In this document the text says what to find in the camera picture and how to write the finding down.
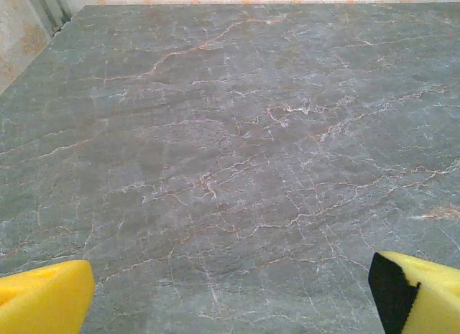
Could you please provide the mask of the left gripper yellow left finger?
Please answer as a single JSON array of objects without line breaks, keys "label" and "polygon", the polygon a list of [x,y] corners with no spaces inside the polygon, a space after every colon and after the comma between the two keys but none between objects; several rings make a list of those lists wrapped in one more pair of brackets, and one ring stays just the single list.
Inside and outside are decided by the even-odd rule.
[{"label": "left gripper yellow left finger", "polygon": [[71,260],[1,278],[2,333],[79,333],[95,283],[89,261]]}]

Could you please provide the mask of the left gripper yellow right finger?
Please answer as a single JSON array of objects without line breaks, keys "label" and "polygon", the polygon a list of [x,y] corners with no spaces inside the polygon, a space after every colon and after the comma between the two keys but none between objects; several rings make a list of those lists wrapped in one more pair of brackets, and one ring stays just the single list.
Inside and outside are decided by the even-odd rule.
[{"label": "left gripper yellow right finger", "polygon": [[459,270],[376,252],[369,287],[386,333],[459,333]]}]

